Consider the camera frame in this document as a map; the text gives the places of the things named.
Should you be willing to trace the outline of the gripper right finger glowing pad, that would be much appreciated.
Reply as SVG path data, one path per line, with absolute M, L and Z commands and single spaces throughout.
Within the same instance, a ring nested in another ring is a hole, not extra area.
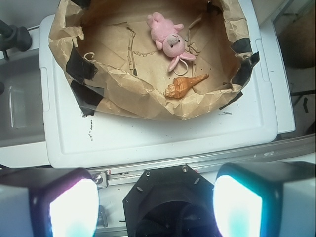
M 314 237 L 316 166 L 226 163 L 214 184 L 213 209 L 224 237 Z

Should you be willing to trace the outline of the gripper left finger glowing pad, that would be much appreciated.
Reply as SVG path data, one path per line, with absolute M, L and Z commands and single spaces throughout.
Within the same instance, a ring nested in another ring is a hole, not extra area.
M 91 237 L 99 208 L 84 168 L 19 168 L 0 172 L 2 237 Z

